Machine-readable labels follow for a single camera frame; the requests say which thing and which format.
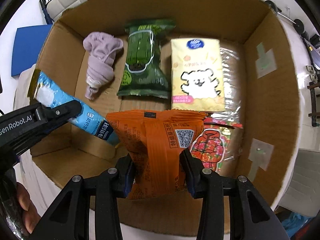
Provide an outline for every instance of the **rolled fabric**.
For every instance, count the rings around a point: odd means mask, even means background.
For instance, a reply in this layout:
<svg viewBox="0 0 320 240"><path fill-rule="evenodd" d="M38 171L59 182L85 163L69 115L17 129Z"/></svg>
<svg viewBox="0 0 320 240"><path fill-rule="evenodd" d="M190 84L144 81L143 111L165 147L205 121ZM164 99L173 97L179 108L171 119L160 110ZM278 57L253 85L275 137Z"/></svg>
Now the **rolled fabric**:
<svg viewBox="0 0 320 240"><path fill-rule="evenodd" d="M90 53L85 97L92 100L100 87L113 81L112 65L116 53L123 47L123 41L107 33L93 32L84 39L83 47Z"/></svg>

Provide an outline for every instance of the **barcode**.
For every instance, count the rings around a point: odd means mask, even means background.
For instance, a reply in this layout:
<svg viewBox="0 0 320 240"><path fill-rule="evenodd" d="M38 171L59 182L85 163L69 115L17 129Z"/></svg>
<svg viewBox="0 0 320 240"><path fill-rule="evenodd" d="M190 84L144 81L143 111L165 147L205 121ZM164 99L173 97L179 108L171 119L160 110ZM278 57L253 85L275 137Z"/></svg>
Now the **barcode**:
<svg viewBox="0 0 320 240"><path fill-rule="evenodd" d="M189 129L175 130L180 148L188 148L195 131Z"/></svg>

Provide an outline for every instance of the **yellow tissue package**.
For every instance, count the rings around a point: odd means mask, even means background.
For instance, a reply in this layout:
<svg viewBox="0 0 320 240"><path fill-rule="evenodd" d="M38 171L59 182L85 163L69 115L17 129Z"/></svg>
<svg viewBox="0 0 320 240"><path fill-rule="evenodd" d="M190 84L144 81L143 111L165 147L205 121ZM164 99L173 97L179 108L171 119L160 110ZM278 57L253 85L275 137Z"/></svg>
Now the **yellow tissue package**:
<svg viewBox="0 0 320 240"><path fill-rule="evenodd" d="M172 39L171 49L172 109L224 111L219 40Z"/></svg>

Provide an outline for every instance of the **finger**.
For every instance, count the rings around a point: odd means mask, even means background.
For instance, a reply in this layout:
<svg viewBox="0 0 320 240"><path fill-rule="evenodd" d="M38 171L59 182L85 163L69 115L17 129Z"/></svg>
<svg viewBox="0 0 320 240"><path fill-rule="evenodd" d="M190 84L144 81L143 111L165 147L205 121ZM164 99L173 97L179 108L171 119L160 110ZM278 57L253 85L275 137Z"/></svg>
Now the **finger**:
<svg viewBox="0 0 320 240"><path fill-rule="evenodd" d="M19 182L17 182L17 199L23 210L28 211L31 203L30 195L26 188Z"/></svg>
<svg viewBox="0 0 320 240"><path fill-rule="evenodd" d="M22 215L22 221L30 234L33 232L40 219L41 217L33 203L30 204L29 210L24 211Z"/></svg>

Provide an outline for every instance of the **box flap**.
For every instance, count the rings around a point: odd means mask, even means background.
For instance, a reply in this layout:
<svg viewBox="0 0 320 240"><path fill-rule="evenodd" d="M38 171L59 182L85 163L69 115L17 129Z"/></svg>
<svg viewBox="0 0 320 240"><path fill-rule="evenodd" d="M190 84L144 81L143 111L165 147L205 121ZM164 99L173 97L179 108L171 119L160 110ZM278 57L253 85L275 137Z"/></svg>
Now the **box flap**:
<svg viewBox="0 0 320 240"><path fill-rule="evenodd" d="M121 35L134 19L172 18L176 32L244 43L268 11L258 0L88 0L60 21L85 37L93 30Z"/></svg>
<svg viewBox="0 0 320 240"><path fill-rule="evenodd" d="M60 188L74 175L90 178L115 165L73 147L33 157L32 160Z"/></svg>
<svg viewBox="0 0 320 240"><path fill-rule="evenodd" d="M257 46L273 50L277 70L257 78ZM244 44L247 70L246 122L242 156L236 174L248 175L252 139L274 146L266 171L258 168L254 186L272 204L295 151L299 132L299 92L290 46L285 32L270 13Z"/></svg>
<svg viewBox="0 0 320 240"><path fill-rule="evenodd" d="M82 37L63 24L56 23L42 47L36 67L43 70L62 90L74 96L84 52ZM38 156L70 145L71 124L67 123L36 144L31 154Z"/></svg>

